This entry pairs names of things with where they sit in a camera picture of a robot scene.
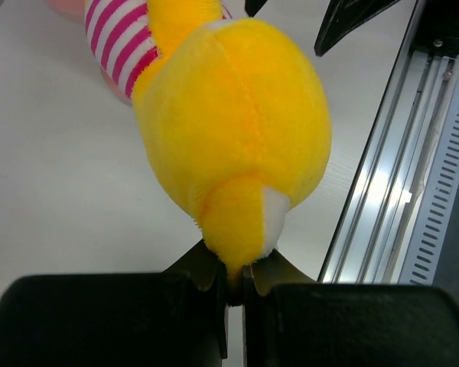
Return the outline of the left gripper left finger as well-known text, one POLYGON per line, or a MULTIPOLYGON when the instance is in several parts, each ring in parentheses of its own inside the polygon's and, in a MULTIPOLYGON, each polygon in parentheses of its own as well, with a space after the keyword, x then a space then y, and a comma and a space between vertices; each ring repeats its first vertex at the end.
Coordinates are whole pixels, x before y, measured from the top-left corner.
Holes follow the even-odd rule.
POLYGON ((199 242, 162 272, 14 281, 0 366, 219 366, 226 325, 226 269, 199 242))

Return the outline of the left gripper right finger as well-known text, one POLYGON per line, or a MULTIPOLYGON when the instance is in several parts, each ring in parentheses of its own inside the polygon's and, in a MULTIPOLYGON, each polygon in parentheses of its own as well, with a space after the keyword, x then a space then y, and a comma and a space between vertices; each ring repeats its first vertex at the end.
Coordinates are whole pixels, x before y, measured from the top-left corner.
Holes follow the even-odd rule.
POLYGON ((323 284, 279 252, 243 270, 247 366, 459 366, 459 306, 424 285, 323 284))

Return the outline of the yellow plush corner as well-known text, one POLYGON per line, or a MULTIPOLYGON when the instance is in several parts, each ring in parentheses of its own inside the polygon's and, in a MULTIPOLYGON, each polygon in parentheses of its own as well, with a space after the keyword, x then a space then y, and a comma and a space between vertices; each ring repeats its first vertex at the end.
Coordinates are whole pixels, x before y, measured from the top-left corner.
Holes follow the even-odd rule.
POLYGON ((86 1, 83 24, 132 104, 158 182, 236 290, 329 161, 330 114, 310 60, 221 1, 86 1))

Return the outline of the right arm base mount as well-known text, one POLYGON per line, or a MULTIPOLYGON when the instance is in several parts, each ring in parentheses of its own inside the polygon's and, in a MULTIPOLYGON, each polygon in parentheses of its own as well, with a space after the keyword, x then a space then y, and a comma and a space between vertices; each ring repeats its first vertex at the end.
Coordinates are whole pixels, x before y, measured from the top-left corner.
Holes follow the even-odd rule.
POLYGON ((459 54, 459 0, 425 3, 413 47, 440 57, 459 54))

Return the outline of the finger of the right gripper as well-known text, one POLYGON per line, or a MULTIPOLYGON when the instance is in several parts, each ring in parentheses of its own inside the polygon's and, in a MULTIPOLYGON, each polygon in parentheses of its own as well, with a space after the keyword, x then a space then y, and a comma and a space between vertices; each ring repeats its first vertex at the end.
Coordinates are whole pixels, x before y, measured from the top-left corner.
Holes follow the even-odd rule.
POLYGON ((268 0, 245 0, 244 10, 249 17, 255 17, 268 0))
POLYGON ((324 56, 350 32, 397 2, 398 0, 330 1, 314 43, 315 55, 324 56))

